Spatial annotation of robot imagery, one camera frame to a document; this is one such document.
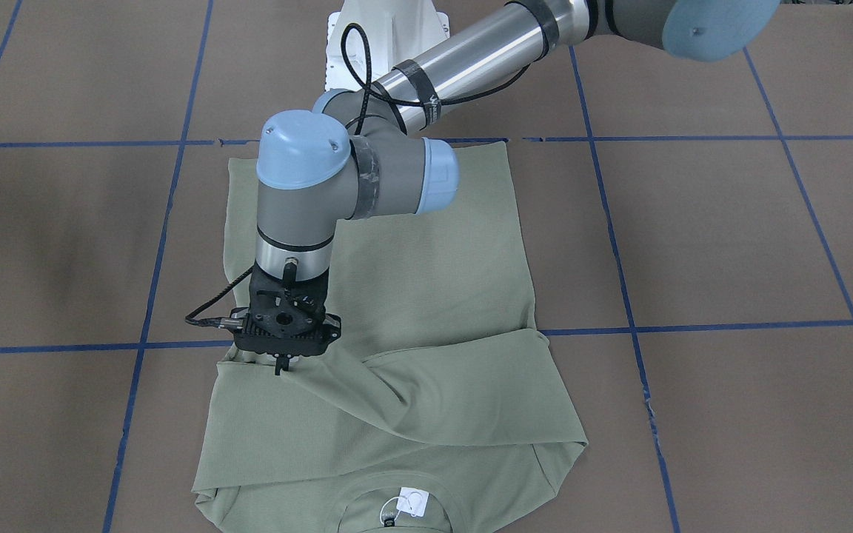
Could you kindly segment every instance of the light blue cap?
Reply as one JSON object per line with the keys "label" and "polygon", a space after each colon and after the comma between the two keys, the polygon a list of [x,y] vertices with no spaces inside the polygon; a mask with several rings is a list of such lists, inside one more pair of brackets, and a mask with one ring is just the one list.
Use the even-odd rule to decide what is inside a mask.
{"label": "light blue cap", "polygon": [[265,122],[258,145],[258,180],[274,189],[307,189],[331,178],[351,158],[348,130],[328,115],[282,111]]}
{"label": "light blue cap", "polygon": [[720,61],[755,39],[778,7],[778,0],[678,0],[663,26],[663,49]]}
{"label": "light blue cap", "polygon": [[315,101],[315,105],[311,108],[311,112],[324,113],[324,108],[328,106],[328,103],[331,102],[331,100],[334,100],[336,95],[349,92],[351,91],[349,91],[348,89],[331,89],[325,91],[325,94],[321,95],[321,97],[318,97],[318,100]]}
{"label": "light blue cap", "polygon": [[460,186],[460,163],[453,147],[444,141],[424,138],[426,165],[424,165],[424,188],[420,193],[417,215],[431,210],[446,209],[456,197]]}

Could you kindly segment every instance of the blue tape grid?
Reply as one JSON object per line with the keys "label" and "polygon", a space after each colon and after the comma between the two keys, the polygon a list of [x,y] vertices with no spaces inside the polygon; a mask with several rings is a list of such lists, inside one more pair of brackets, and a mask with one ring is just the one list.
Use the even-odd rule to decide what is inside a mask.
{"label": "blue tape grid", "polygon": [[[4,33],[2,43],[0,44],[0,61],[9,43],[11,33],[15,21],[18,18],[23,0],[17,0],[10,15],[9,26]],[[204,347],[228,347],[231,341],[173,341],[173,342],[149,342],[149,330],[153,316],[153,304],[155,303],[156,288],[159,282],[160,269],[163,262],[163,256],[166,249],[167,229],[169,226],[170,212],[173,209],[173,196],[179,182],[179,173],[182,166],[183,155],[186,146],[209,146],[216,142],[220,146],[224,145],[244,145],[248,142],[257,142],[257,139],[197,139],[191,141],[187,138],[189,135],[190,119],[193,115],[193,104],[195,101],[196,87],[199,81],[199,75],[202,68],[204,50],[206,50],[207,34],[209,34],[210,19],[213,14],[213,0],[207,2],[206,19],[204,20],[203,34],[200,40],[199,50],[197,53],[196,67],[193,73],[193,84],[190,88],[190,97],[187,102],[186,115],[184,118],[183,132],[180,139],[170,139],[170,141],[57,141],[57,142],[0,142],[0,148],[79,148],[79,147],[140,147],[140,146],[178,146],[175,169],[173,169],[173,178],[170,182],[170,194],[168,197],[166,215],[164,217],[163,227],[161,229],[160,241],[157,249],[157,257],[155,269],[153,269],[153,279],[151,283],[150,293],[147,299],[147,311],[141,331],[140,341],[133,343],[117,343],[117,344],[78,344],[78,345],[51,345],[51,346],[6,346],[0,347],[0,354],[33,354],[33,353],[54,353],[54,352],[89,352],[89,351],[110,351],[110,350],[136,350],[135,366],[133,367],[133,378],[131,382],[131,390],[128,397],[128,404],[124,425],[122,429],[121,444],[118,446],[118,460],[114,479],[112,481],[111,492],[108,497],[108,505],[104,519],[104,533],[109,533],[114,515],[114,507],[116,503],[116,494],[118,494],[119,483],[121,482],[121,472],[123,468],[124,456],[126,455],[127,439],[130,431],[130,423],[133,418],[133,408],[135,408],[136,392],[138,391],[140,371],[143,364],[143,358],[147,350],[161,349],[186,349],[186,348],[204,348]],[[578,95],[581,101],[583,119],[585,119],[586,132],[588,136],[549,136],[548,138],[523,138],[524,141],[532,142],[586,142],[592,152],[592,160],[595,162],[595,173],[598,180],[599,191],[601,192],[602,207],[605,210],[607,221],[607,232],[609,232],[609,240],[612,242],[612,251],[617,264],[618,276],[620,281],[620,293],[622,293],[623,303],[627,314],[627,327],[610,327],[610,328],[585,328],[585,329],[554,329],[543,330],[542,333],[552,337],[558,336],[588,336],[588,335],[622,335],[630,334],[634,347],[634,354],[637,362],[637,367],[640,372],[640,381],[643,384],[644,401],[646,401],[647,414],[649,414],[649,422],[651,433],[654,438],[654,445],[657,451],[658,461],[660,464],[660,476],[663,479],[664,490],[666,490],[667,503],[670,510],[670,516],[675,533],[680,532],[680,522],[678,522],[678,513],[676,503],[674,501],[673,491],[670,486],[669,475],[666,468],[666,458],[660,448],[660,438],[657,431],[656,416],[653,409],[650,407],[650,388],[647,380],[646,369],[643,366],[643,356],[640,353],[639,334],[646,333],[667,333],[667,332],[696,332],[696,331],[732,331],[732,330],[758,330],[758,329],[781,329],[781,328],[813,328],[813,327],[853,327],[853,301],[847,291],[840,270],[838,269],[834,254],[830,249],[829,243],[823,229],[820,226],[818,217],[815,215],[815,210],[812,202],[809,199],[808,191],[795,164],[795,159],[789,149],[788,141],[853,141],[853,135],[784,135],[775,115],[775,109],[769,101],[765,87],[762,84],[761,78],[756,70],[755,63],[752,57],[749,56],[749,51],[744,50],[746,60],[751,68],[752,75],[755,78],[760,94],[765,101],[769,115],[772,117],[772,123],[775,126],[776,135],[631,135],[631,136],[596,136],[593,135],[592,125],[586,105],[585,93],[583,93],[583,84],[578,71],[578,61],[576,61],[575,50],[569,48],[569,54],[572,59],[572,69],[575,71],[575,81],[578,84]],[[444,141],[450,143],[474,143],[474,142],[508,142],[508,138],[445,138]],[[650,142],[650,141],[781,141],[785,148],[786,157],[789,160],[789,165],[792,167],[792,173],[795,176],[796,182],[799,185],[803,200],[805,200],[806,208],[812,217],[812,222],[818,232],[820,242],[825,247],[826,256],[829,258],[832,271],[839,283],[840,290],[846,305],[849,308],[851,320],[847,321],[782,321],[782,323],[755,323],[755,324],[685,324],[685,325],[663,325],[663,326],[637,326],[634,323],[633,311],[630,306],[629,293],[627,293],[625,273],[623,273],[623,264],[620,262],[620,253],[617,246],[616,236],[612,221],[612,213],[610,212],[609,203],[607,203],[605,188],[603,188],[603,175],[600,168],[600,162],[597,155],[596,143],[598,142]]]}
{"label": "blue tape grid", "polygon": [[630,334],[630,341],[634,347],[634,358],[637,361],[637,369],[640,373],[640,384],[643,386],[643,404],[647,409],[647,420],[650,422],[650,435],[654,440],[654,449],[657,452],[657,463],[660,466],[660,479],[663,482],[663,491],[666,493],[667,507],[670,511],[670,523],[673,525],[674,533],[680,533],[680,518],[677,516],[677,504],[673,497],[673,488],[670,485],[670,473],[666,465],[666,458],[663,456],[663,450],[660,447],[660,432],[657,428],[657,415],[654,409],[650,406],[651,394],[650,384],[647,382],[647,371],[643,366],[643,354],[640,353],[640,338],[638,338],[637,325],[634,324],[634,312],[630,306],[630,296],[627,292],[627,280],[623,275],[623,264],[620,262],[620,250],[617,246],[617,237],[614,234],[614,221],[610,212],[610,205],[607,203],[607,193],[605,184],[603,184],[603,173],[601,172],[601,162],[598,157],[597,143],[595,141],[595,132],[592,130],[592,119],[588,113],[588,101],[585,98],[585,88],[581,81],[581,73],[578,71],[578,57],[575,55],[575,48],[568,47],[571,54],[572,70],[575,71],[575,83],[578,85],[578,98],[581,101],[581,114],[585,119],[585,129],[588,131],[588,145],[592,152],[592,161],[595,163],[595,176],[598,181],[598,192],[601,193],[601,206],[605,212],[607,220],[607,238],[610,239],[610,247],[614,254],[614,263],[617,264],[617,275],[620,282],[620,296],[623,299],[623,310],[627,314],[627,333]]}
{"label": "blue tape grid", "polygon": [[785,149],[786,158],[789,159],[789,166],[792,167],[792,175],[795,175],[795,181],[798,183],[798,189],[802,192],[802,199],[805,200],[805,207],[809,210],[809,215],[812,217],[812,223],[815,225],[816,232],[818,232],[818,238],[822,241],[822,246],[825,247],[825,254],[827,258],[829,258],[829,263],[832,265],[832,272],[835,275],[835,279],[838,280],[838,286],[840,287],[840,291],[842,291],[844,303],[847,304],[847,308],[849,308],[851,313],[851,320],[853,320],[853,301],[851,301],[851,295],[849,294],[849,291],[847,291],[847,285],[844,284],[844,279],[842,274],[840,274],[838,263],[835,260],[834,253],[832,253],[832,247],[829,246],[829,239],[825,236],[825,230],[822,229],[822,224],[819,222],[818,216],[815,215],[815,208],[812,206],[812,200],[809,198],[809,191],[806,189],[805,182],[802,180],[801,172],[798,171],[798,165],[795,164],[795,158],[792,156],[792,150],[789,149],[789,140],[782,133],[782,126],[779,125],[778,118],[775,117],[775,109],[772,108],[772,103],[769,101],[769,94],[766,92],[765,85],[762,84],[762,78],[759,77],[759,73],[755,68],[755,63],[752,61],[752,56],[749,55],[748,48],[744,48],[743,53],[745,54],[746,61],[749,63],[749,69],[752,71],[752,77],[755,78],[755,84],[759,87],[759,93],[762,95],[762,100],[766,102],[766,109],[769,111],[769,117],[772,117],[772,124],[775,125],[775,132],[778,133],[778,139],[782,142],[782,148]]}
{"label": "blue tape grid", "polygon": [[160,281],[160,269],[163,264],[163,256],[167,246],[167,229],[170,225],[170,213],[173,211],[173,196],[176,194],[176,186],[179,185],[180,169],[183,166],[183,154],[186,152],[186,140],[190,135],[190,121],[193,119],[193,104],[196,100],[196,87],[199,84],[199,74],[203,70],[203,57],[206,53],[206,40],[210,33],[210,20],[213,19],[213,0],[207,1],[206,19],[203,21],[203,35],[199,40],[199,51],[196,53],[196,67],[193,70],[193,83],[190,85],[190,97],[187,100],[186,115],[183,118],[183,133],[180,134],[179,150],[176,153],[176,163],[173,165],[173,179],[170,180],[170,195],[167,198],[167,209],[163,217],[163,227],[160,230],[160,244],[156,250],[156,263],[153,266],[153,279],[150,284],[150,293],[147,295],[147,314],[143,321],[143,330],[140,333],[141,347],[136,353],[133,361],[133,378],[131,379],[130,393],[127,398],[127,411],[124,414],[124,424],[121,433],[121,444],[118,446],[118,460],[114,468],[114,478],[111,482],[111,492],[107,498],[107,510],[104,513],[103,533],[110,533],[111,524],[114,520],[114,508],[118,500],[118,490],[121,488],[121,473],[123,472],[124,456],[127,452],[127,439],[130,436],[130,425],[133,419],[133,404],[140,385],[140,371],[143,368],[143,358],[146,354],[145,344],[150,336],[150,323],[153,318],[153,304],[156,300],[156,288]]}

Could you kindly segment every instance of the black tape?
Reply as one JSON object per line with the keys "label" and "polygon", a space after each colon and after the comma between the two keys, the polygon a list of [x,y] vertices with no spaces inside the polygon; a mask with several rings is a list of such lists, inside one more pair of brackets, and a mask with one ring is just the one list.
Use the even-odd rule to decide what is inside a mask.
{"label": "black tape", "polygon": [[595,37],[595,31],[598,30],[598,0],[588,0],[588,37],[585,40]]}
{"label": "black tape", "polygon": [[400,74],[407,76],[407,80],[413,85],[413,90],[417,91],[417,100],[423,106],[424,117],[427,119],[424,127],[439,121],[440,114],[443,112],[443,104],[440,102],[440,95],[436,94],[433,81],[429,80],[429,76],[423,68],[420,68],[420,65],[411,58],[400,61],[394,68],[399,70]]}
{"label": "black tape", "polygon": [[614,21],[614,0],[605,0],[605,17],[607,17],[607,27],[613,31],[614,35],[623,37],[617,30],[617,23]]}
{"label": "black tape", "polygon": [[[365,119],[367,119],[367,118],[379,118],[379,119],[381,119],[382,121],[387,121],[387,122],[388,122],[388,124],[390,124],[390,119],[389,119],[389,118],[387,118],[387,117],[384,117],[383,115],[376,115],[376,114],[373,114],[373,113],[368,113],[368,114],[364,115],[364,118],[365,118]],[[351,119],[351,121],[350,121],[350,122],[348,122],[348,124],[345,124],[345,125],[344,125],[344,127],[345,127],[345,128],[347,128],[347,129],[351,129],[351,126],[352,126],[352,125],[355,125],[355,124],[357,124],[357,123],[358,123],[358,122],[360,122],[360,121],[361,121],[361,118],[360,118],[360,117],[354,117],[354,118],[352,118],[352,119]]]}
{"label": "black tape", "polygon": [[542,55],[538,58],[547,56],[558,46],[558,21],[555,20],[552,8],[548,7],[544,0],[512,0],[506,3],[507,6],[508,4],[519,4],[525,7],[538,21],[538,26],[542,29]]}
{"label": "black tape", "polygon": [[283,250],[286,250],[287,252],[314,252],[316,249],[323,249],[323,247],[330,245],[332,240],[335,240],[335,236],[332,235],[332,236],[328,237],[328,239],[325,240],[323,243],[319,243],[317,245],[312,245],[310,247],[296,247],[296,246],[287,245],[285,243],[280,243],[280,242],[276,241],[275,239],[273,239],[273,238],[269,237],[267,234],[265,234],[263,232],[263,230],[261,230],[261,227],[256,226],[256,229],[258,230],[258,236],[263,238],[263,240],[265,242],[267,242],[268,244],[270,244],[274,247],[277,247],[277,249],[283,249]]}
{"label": "black tape", "polygon": [[358,202],[351,220],[370,218],[380,198],[380,161],[366,136],[352,136],[351,148],[358,165]]}

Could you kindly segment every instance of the sage green shirt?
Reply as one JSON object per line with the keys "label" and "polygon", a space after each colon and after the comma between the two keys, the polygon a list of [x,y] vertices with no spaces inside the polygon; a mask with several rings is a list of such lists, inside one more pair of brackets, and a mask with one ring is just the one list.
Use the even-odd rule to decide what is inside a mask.
{"label": "sage green shirt", "polygon": [[[325,355],[281,377],[235,349],[218,365],[193,491],[223,531],[382,530],[405,486],[430,496],[395,533],[485,533],[558,493],[586,438],[535,330],[505,145],[457,154],[443,212],[338,223]],[[255,162],[230,161],[230,279],[253,263],[257,189]]]}

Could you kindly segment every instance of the black cable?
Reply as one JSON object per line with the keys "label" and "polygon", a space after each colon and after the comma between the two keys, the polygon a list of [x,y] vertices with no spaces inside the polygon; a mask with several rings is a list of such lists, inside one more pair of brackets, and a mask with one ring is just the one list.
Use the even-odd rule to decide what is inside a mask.
{"label": "black cable", "polygon": [[235,288],[237,284],[243,283],[243,280],[246,279],[248,275],[252,273],[252,269],[254,269],[254,266],[250,266],[248,270],[243,272],[243,275],[233,280],[233,282],[230,283],[229,286],[224,288],[219,294],[213,297],[213,299],[207,301],[205,304],[202,304],[202,306],[200,307],[196,307],[192,311],[192,313],[190,313],[186,316],[186,318],[184,318],[187,324],[197,325],[199,327],[219,327],[220,318],[199,318],[199,320],[197,320],[196,316],[202,313],[204,310],[209,309],[211,306],[213,306],[213,304],[216,303],[216,301],[222,300],[222,298],[226,296],[226,294],[230,293],[230,290],[233,290],[233,288]]}
{"label": "black cable", "polygon": [[[361,80],[358,71],[355,70],[355,67],[351,64],[351,61],[348,59],[348,36],[352,31],[358,31],[358,34],[361,36],[361,41],[364,44],[364,60],[365,67],[367,68],[367,79]],[[351,73],[351,77],[358,82],[358,85],[364,90],[364,101],[361,104],[361,114],[358,116],[358,129],[356,132],[361,131],[360,126],[363,125],[364,117],[367,112],[367,104],[369,97],[376,98],[379,101],[385,101],[387,104],[394,105],[406,105],[409,107],[423,107],[426,108],[426,105],[422,101],[407,101],[407,100],[398,100],[398,98],[390,97],[390,95],[382,95],[378,93],[375,88],[373,88],[372,80],[370,80],[370,76],[372,75],[372,61],[370,61],[370,42],[368,41],[367,34],[364,31],[364,28],[360,26],[360,24],[351,23],[348,24],[344,28],[344,33],[341,34],[341,57],[344,60],[344,64],[348,67],[348,72]],[[514,76],[509,78],[508,81],[505,81],[504,84],[498,85],[498,87],[493,87],[491,89],[485,90],[480,93],[476,93],[473,95],[465,95],[465,97],[460,98],[446,98],[446,100],[440,100],[440,105],[455,105],[455,104],[465,104],[468,101],[478,100],[479,98],[485,98],[488,95],[494,95],[505,88],[510,87],[510,85],[514,84],[518,81],[519,78],[525,74],[525,71],[529,69],[531,65],[525,65],[519,70]]]}
{"label": "black cable", "polygon": [[358,127],[355,128],[355,135],[361,135],[361,129],[364,127],[364,119],[367,118],[367,105],[370,100],[370,93],[372,93],[372,89],[370,89],[370,84],[372,83],[372,69],[373,69],[373,61],[370,60],[370,43],[368,42],[367,35],[364,33],[364,28],[360,26],[360,24],[355,23],[354,21],[351,24],[348,24],[344,28],[344,33],[341,34],[341,55],[344,57],[344,63],[351,68],[351,73],[355,74],[353,70],[353,65],[351,61],[348,61],[348,35],[351,34],[351,30],[357,30],[360,33],[361,40],[364,43],[364,66],[365,66],[365,84],[361,84],[364,87],[364,100],[361,101],[361,113],[358,115]]}

